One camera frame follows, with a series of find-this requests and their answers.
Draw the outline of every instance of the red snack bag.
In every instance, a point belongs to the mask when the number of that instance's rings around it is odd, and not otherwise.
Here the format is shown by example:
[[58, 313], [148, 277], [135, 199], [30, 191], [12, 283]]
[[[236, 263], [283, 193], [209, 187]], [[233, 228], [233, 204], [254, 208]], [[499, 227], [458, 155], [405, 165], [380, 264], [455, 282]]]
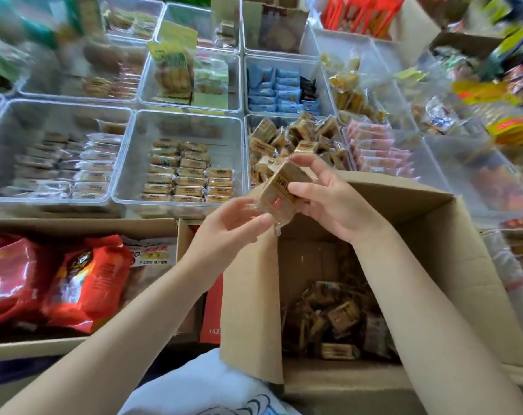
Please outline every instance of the red snack bag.
[[0, 322], [41, 319], [57, 264], [44, 246], [19, 236], [0, 236]]
[[133, 253], [117, 235], [85, 240], [65, 255], [42, 307], [50, 326], [92, 333], [117, 312]]

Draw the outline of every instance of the yellow and red bag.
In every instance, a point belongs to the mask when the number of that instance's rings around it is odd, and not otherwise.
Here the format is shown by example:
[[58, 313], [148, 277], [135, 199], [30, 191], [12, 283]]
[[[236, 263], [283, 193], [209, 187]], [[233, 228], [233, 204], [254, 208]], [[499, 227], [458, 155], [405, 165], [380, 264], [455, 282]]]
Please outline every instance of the yellow and red bag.
[[65, 255], [42, 311], [50, 326], [92, 333], [118, 310], [133, 253], [117, 235], [86, 239]]

